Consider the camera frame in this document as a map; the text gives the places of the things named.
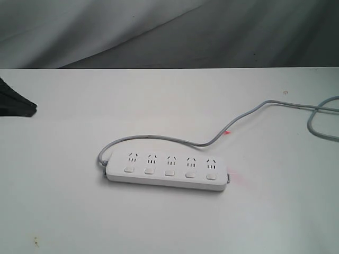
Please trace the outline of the white five-outlet power strip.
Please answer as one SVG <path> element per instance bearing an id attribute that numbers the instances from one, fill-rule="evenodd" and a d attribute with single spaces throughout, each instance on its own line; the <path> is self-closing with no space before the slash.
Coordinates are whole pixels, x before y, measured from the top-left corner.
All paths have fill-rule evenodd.
<path id="1" fill-rule="evenodd" d="M 222 192 L 230 183 L 225 161 L 199 152 L 119 149 L 105 163 L 113 182 Z"/>

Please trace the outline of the grey backdrop cloth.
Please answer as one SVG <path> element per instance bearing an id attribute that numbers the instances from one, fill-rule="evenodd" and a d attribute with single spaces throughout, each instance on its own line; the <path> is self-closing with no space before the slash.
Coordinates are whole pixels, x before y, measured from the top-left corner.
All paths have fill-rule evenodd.
<path id="1" fill-rule="evenodd" d="M 2 68 L 338 66 L 338 1 L 1 1 Z"/>

